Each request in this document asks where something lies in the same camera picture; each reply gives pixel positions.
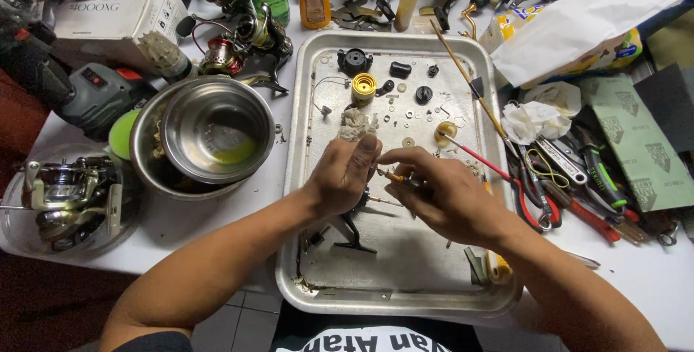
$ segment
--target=stainless steel bowl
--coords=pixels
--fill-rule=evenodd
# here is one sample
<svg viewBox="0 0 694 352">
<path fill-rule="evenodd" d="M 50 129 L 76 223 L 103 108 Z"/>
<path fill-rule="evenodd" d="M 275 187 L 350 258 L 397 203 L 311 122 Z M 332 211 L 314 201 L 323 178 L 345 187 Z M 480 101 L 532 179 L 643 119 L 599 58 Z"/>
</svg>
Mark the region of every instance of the stainless steel bowl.
<svg viewBox="0 0 694 352">
<path fill-rule="evenodd" d="M 171 97 L 184 87 L 194 87 L 207 82 L 208 76 L 187 78 L 169 85 L 157 93 L 142 108 L 130 133 L 130 161 L 137 175 L 157 193 L 181 201 L 201 201 L 221 197 L 245 183 L 247 179 L 227 185 L 198 183 L 179 172 L 163 155 L 155 158 L 158 146 L 155 134 Z"/>
<path fill-rule="evenodd" d="M 162 117 L 162 145 L 171 163 L 208 184 L 245 179 L 275 143 L 270 107 L 253 88 L 225 76 L 207 76 L 171 97 Z"/>
</svg>

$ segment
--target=clear plastic bowl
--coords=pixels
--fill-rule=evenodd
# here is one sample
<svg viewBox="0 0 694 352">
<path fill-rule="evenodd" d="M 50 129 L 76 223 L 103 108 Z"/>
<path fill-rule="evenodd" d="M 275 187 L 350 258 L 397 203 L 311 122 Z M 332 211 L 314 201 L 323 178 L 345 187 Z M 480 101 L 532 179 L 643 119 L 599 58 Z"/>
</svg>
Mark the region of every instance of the clear plastic bowl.
<svg viewBox="0 0 694 352">
<path fill-rule="evenodd" d="M 123 204 L 121 205 L 121 231 L 115 237 L 106 234 L 106 224 L 101 225 L 81 243 L 64 251 L 55 251 L 51 245 L 39 238 L 39 227 L 35 223 L 39 211 L 34 210 L 0 210 L 0 227 L 10 245 L 19 252 L 30 256 L 65 256 L 85 252 L 103 252 L 112 249 L 115 245 L 124 241 L 137 228 L 136 215 L 140 211 L 143 199 L 142 181 L 135 174 L 128 162 L 123 162 L 115 155 L 107 153 L 98 146 L 83 143 L 67 143 L 50 148 L 32 157 L 32 161 L 57 162 L 63 158 L 72 163 L 79 157 L 91 157 L 107 155 L 117 167 L 119 183 L 123 184 Z M 24 173 L 14 175 L 10 185 L 5 190 L 2 198 L 3 206 L 22 205 L 22 187 Z"/>
</svg>

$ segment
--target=metal tray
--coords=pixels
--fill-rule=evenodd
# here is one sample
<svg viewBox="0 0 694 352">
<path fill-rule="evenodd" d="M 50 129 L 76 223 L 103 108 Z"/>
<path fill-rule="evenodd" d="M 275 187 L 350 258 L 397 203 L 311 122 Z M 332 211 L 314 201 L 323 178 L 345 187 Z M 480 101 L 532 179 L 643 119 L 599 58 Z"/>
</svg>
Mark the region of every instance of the metal tray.
<svg viewBox="0 0 694 352">
<path fill-rule="evenodd" d="M 447 40 L 472 78 L 481 77 L 487 101 L 499 115 L 493 65 L 487 53 L 471 39 Z M 339 71 L 337 51 L 354 47 L 373 55 L 369 73 L 379 86 L 389 79 L 395 82 L 395 90 L 361 108 L 369 117 L 377 114 L 377 136 L 384 151 L 403 147 L 403 138 L 411 137 L 415 144 L 435 153 L 435 128 L 448 119 L 458 126 L 459 141 L 492 163 L 506 165 L 501 139 L 435 36 L 324 31 L 307 39 L 299 50 L 285 195 L 305 183 L 325 146 L 337 135 L 342 124 L 340 114 L 351 103 L 351 88 L 345 88 L 338 78 L 317 84 L 325 77 L 348 78 Z M 412 65 L 406 80 L 389 75 L 393 61 Z M 439 72 L 430 78 L 427 72 L 433 64 L 438 65 Z M 403 93 L 397 91 L 401 82 L 407 85 Z M 414 98 L 420 85 L 434 92 L 424 106 Z M 322 106 L 333 113 L 324 117 L 317 108 Z M 413 112 L 411 119 L 405 116 L 407 111 Z M 387 123 L 383 121 L 385 115 L 390 116 Z M 492 193 L 514 209 L 511 188 L 498 175 L 454 146 L 438 152 L 441 158 L 458 158 L 486 174 Z M 394 201 L 383 189 L 387 183 L 385 178 L 374 176 L 369 183 L 371 194 Z M 334 227 L 325 234 L 325 241 L 308 253 L 302 251 L 301 236 L 282 247 L 275 276 L 282 295 L 292 305 L 330 314 L 496 317 L 510 310 L 521 296 L 523 286 L 516 279 L 506 286 L 474 286 L 464 254 L 466 245 L 453 244 L 447 249 L 445 238 L 403 207 L 370 201 L 354 221 L 362 244 L 378 250 L 377 254 L 333 246 L 334 242 L 347 241 L 343 234 L 351 236 L 338 217 L 316 226 L 317 231 L 327 223 Z M 484 249 L 472 249 L 476 256 L 484 257 Z"/>
</svg>

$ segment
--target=tissue box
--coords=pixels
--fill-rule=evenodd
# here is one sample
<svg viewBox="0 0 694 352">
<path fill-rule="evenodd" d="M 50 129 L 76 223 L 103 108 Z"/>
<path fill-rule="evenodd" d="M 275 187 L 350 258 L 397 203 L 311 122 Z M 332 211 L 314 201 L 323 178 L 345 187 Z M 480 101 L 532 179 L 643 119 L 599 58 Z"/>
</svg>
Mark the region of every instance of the tissue box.
<svg viewBox="0 0 694 352">
<path fill-rule="evenodd" d="M 178 44 L 178 21 L 188 15 L 181 0 L 66 0 L 55 9 L 53 54 L 79 68 L 87 63 L 149 71 L 137 39 L 158 30 Z"/>
<path fill-rule="evenodd" d="M 528 8 L 513 9 L 506 14 L 494 17 L 489 27 L 478 39 L 488 53 L 493 53 L 503 42 L 506 42 L 515 32 L 531 22 L 533 18 L 549 4 L 535 5 Z M 613 69 L 627 66 L 637 58 L 643 45 L 638 31 L 633 28 L 623 36 L 606 40 L 592 50 L 584 53 L 572 63 L 555 69 L 520 87 L 530 89 L 543 81 L 554 82 L 573 78 L 579 74 L 600 74 Z"/>
</svg>

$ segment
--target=crumpled tissue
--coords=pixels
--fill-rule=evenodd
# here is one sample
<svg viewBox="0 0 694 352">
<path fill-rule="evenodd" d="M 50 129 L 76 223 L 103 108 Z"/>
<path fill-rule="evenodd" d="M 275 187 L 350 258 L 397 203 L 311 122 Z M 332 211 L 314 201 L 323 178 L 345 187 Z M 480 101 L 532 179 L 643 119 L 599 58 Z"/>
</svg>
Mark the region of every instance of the crumpled tissue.
<svg viewBox="0 0 694 352">
<path fill-rule="evenodd" d="M 491 60 L 514 87 L 542 82 L 572 67 L 594 47 L 682 1 L 559 0 L 503 42 Z"/>
<path fill-rule="evenodd" d="M 531 144 L 539 135 L 557 139 L 566 135 L 571 127 L 571 120 L 562 117 L 557 108 L 537 101 L 518 107 L 507 104 L 503 113 L 501 126 L 511 142 L 518 144 Z"/>
<path fill-rule="evenodd" d="M 378 129 L 378 117 L 373 114 L 371 122 L 369 117 L 357 108 L 351 108 L 342 113 L 342 126 L 337 132 L 337 137 L 345 141 L 354 142 L 367 134 L 376 134 Z"/>
<path fill-rule="evenodd" d="M 564 81 L 537 85 L 523 98 L 526 104 L 530 101 L 553 106 L 561 116 L 571 119 L 581 110 L 581 88 Z"/>
</svg>

